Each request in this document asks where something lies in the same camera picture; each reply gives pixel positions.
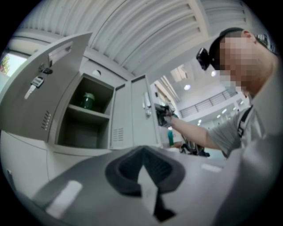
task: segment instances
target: neck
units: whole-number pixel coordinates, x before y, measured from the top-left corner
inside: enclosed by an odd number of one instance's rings
[[[258,70],[254,75],[255,80],[249,83],[247,90],[252,95],[256,95],[267,80],[276,72],[278,67],[278,58],[276,55],[271,53],[269,50],[263,50],[263,53],[260,54],[261,58],[258,59]]]

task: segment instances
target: hat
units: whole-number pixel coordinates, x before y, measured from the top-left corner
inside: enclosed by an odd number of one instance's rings
[[[220,41],[229,33],[236,31],[243,31],[244,29],[238,27],[228,28],[222,31],[217,39],[212,43],[209,49],[209,58],[210,64],[216,69],[219,70],[219,57],[216,57],[217,50],[219,50]]]

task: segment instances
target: ear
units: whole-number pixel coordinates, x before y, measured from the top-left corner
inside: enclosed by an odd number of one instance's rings
[[[244,37],[248,38],[248,39],[251,40],[253,43],[256,43],[256,42],[257,42],[257,41],[256,41],[256,37],[255,37],[252,33],[250,33],[249,31],[244,30],[244,31],[242,31],[242,34],[243,34]]]

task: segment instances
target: black fisheye border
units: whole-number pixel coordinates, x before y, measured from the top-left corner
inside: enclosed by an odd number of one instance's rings
[[[39,0],[1,1],[1,52],[5,49],[11,36],[23,21],[23,19],[39,2]],[[270,0],[267,3],[266,1],[261,2],[254,0],[244,0],[244,2],[254,11],[254,13],[261,19],[262,23],[268,28],[268,31],[270,32],[273,40],[276,42],[279,53],[282,54],[283,44],[281,40],[282,37],[280,35],[282,33],[280,24],[282,20],[281,1]],[[6,178],[4,177],[1,162],[0,167],[2,224],[8,222],[9,224],[26,223],[28,225],[40,225],[39,222],[22,206],[22,204],[14,195],[8,182],[6,181]],[[241,223],[241,225],[251,225],[255,223],[264,224],[266,222],[268,222],[269,225],[275,225],[277,222],[281,222],[281,208],[279,206],[281,204],[280,201],[283,200],[282,191],[281,171],[275,186],[273,187],[266,200],[261,204],[258,210],[254,214],[250,215],[243,223]]]

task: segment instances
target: balcony railing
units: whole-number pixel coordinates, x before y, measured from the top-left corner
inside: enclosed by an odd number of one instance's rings
[[[190,115],[196,114],[198,112],[204,111],[212,106],[215,106],[235,95],[237,95],[238,93],[235,91],[231,91],[231,90],[226,90],[224,92],[221,92],[211,98],[208,98],[196,105],[193,105],[191,107],[185,108],[183,110],[180,110],[181,115],[183,118],[188,117]]]

